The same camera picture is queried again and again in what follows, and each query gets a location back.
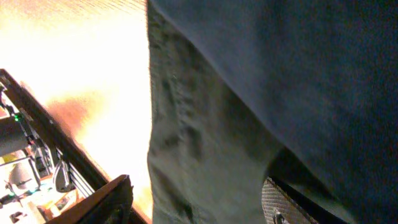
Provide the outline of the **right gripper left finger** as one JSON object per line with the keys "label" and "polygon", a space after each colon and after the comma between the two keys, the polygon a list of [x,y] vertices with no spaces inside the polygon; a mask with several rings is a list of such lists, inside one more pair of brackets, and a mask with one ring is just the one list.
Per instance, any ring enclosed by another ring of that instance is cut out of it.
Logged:
{"label": "right gripper left finger", "polygon": [[128,175],[120,175],[47,224],[128,224],[133,202]]}

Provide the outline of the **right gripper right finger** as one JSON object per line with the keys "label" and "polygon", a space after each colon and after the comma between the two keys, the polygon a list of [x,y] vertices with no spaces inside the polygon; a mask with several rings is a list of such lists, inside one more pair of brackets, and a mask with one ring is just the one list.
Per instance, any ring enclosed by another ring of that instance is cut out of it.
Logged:
{"label": "right gripper right finger", "polygon": [[268,177],[262,187],[267,224],[346,224],[292,187]]}

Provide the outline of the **black garment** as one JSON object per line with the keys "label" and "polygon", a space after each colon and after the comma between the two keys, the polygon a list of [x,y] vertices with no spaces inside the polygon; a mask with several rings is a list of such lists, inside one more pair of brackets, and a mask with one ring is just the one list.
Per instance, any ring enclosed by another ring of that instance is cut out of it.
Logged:
{"label": "black garment", "polygon": [[264,223],[261,189],[282,149],[201,53],[147,5],[154,223]]}

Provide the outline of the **navy blue shorts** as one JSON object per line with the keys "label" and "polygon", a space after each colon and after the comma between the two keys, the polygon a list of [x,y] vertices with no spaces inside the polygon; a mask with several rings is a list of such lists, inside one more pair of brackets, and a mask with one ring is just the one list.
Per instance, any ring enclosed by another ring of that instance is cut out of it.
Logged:
{"label": "navy blue shorts", "polygon": [[396,1],[149,1],[282,149],[270,177],[346,223],[397,222]]}

